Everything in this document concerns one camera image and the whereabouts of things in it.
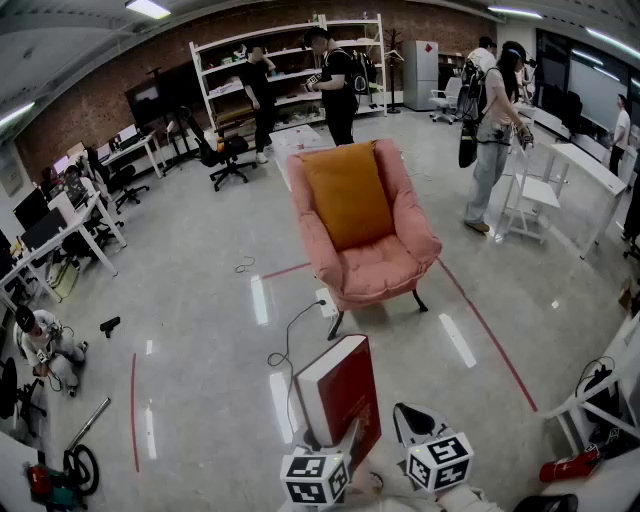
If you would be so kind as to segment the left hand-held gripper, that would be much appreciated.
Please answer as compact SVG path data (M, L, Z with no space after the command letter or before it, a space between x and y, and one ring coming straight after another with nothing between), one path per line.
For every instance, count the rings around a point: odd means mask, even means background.
M335 446L313 450L313 434L299 429L293 436L293 451L285 455L280 483L284 507L335 507L344 502L345 490L362 441L362 421L351 421L343 439Z

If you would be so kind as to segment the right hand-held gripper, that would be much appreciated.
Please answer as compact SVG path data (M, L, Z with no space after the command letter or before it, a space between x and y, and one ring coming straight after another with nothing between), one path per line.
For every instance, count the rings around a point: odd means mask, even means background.
M468 479L474 451L467 436L455 431L440 413L396 403L393 422L398 442L406 448L400 469L416 490L438 493Z

